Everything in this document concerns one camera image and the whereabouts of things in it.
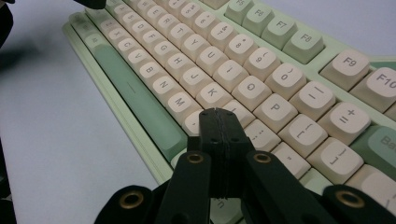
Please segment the white table surface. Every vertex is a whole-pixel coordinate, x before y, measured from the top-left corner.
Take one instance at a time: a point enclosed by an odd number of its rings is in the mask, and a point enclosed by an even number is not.
[[[369,55],[396,55],[394,0],[268,0]],[[128,185],[157,184],[62,33],[71,0],[17,1],[0,49],[0,136],[19,223],[93,223]]]

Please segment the mechanical keyboard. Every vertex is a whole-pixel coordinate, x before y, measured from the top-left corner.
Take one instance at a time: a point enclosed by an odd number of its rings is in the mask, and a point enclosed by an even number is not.
[[[394,64],[253,0],[107,0],[64,33],[159,183],[222,107],[307,189],[347,184],[396,215]],[[212,199],[212,221],[239,204]]]

